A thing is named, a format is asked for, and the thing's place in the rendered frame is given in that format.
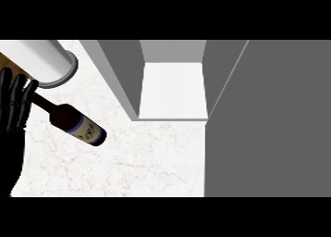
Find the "white cylinder with grey rim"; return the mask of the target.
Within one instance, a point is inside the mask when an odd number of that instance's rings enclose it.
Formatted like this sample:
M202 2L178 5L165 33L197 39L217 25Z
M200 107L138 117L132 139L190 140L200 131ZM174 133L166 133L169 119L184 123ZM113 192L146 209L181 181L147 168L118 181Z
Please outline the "white cylinder with grey rim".
M76 72L78 59L56 40L0 40L0 53L42 89L63 85Z

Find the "dark wine bottle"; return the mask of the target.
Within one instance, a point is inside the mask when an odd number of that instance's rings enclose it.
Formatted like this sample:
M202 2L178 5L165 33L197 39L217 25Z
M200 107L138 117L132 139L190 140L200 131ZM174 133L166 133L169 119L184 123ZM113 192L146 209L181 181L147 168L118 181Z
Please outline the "dark wine bottle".
M106 138L100 125L69 104L54 105L38 94L32 103L47 112L50 124L84 143L99 146Z

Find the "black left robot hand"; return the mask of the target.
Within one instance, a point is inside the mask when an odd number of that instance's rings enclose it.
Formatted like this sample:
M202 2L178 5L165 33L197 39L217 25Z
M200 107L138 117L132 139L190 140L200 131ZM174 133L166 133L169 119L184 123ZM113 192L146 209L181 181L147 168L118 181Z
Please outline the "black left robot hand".
M25 83L23 74L11 77L10 68L0 69L0 198L10 197L23 166L25 126L38 82Z

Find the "grey open cabinet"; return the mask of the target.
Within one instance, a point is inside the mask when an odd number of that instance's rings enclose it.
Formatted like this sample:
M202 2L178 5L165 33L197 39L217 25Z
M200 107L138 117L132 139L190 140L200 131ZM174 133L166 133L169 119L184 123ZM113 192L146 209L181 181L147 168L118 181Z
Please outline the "grey open cabinet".
M132 121L205 121L246 40L82 40Z

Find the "dark grey cabinet door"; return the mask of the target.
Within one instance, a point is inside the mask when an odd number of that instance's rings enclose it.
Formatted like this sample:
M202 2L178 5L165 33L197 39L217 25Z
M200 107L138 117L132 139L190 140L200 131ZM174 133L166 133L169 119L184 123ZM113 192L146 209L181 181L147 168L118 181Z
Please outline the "dark grey cabinet door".
M252 41L206 123L206 196L331 196L331 41Z

